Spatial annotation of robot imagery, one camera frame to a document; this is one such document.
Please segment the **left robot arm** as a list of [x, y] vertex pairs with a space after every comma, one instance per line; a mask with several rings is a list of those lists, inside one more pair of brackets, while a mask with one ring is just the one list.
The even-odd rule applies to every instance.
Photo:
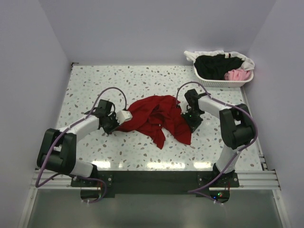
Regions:
[[63, 175], [81, 176], [87, 186], [98, 182], [96, 166], [76, 160], [77, 143], [90, 133], [103, 129], [106, 134], [116, 130], [132, 115], [126, 110], [111, 111], [114, 104], [100, 100], [98, 106], [74, 122], [60, 128], [46, 130], [37, 158], [37, 166]]

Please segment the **red t shirt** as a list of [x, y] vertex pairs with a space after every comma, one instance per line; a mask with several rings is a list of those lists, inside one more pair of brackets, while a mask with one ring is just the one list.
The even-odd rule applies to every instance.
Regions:
[[132, 119], [117, 130], [138, 131], [149, 136], [162, 149], [166, 140], [162, 130], [166, 129], [178, 142], [190, 145], [191, 130], [176, 103], [177, 99], [171, 95], [154, 95], [138, 100], [128, 108]]

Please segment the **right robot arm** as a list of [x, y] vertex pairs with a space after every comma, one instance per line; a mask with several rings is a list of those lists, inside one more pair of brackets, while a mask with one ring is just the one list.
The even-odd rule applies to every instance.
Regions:
[[214, 164], [212, 182], [221, 187], [228, 182], [228, 173], [235, 171], [240, 152], [257, 139], [257, 127], [245, 104], [231, 105], [211, 97], [208, 93], [198, 94], [195, 89], [185, 93], [185, 102], [178, 106], [181, 116], [196, 131], [205, 112], [220, 121], [221, 139], [224, 142], [219, 159]]

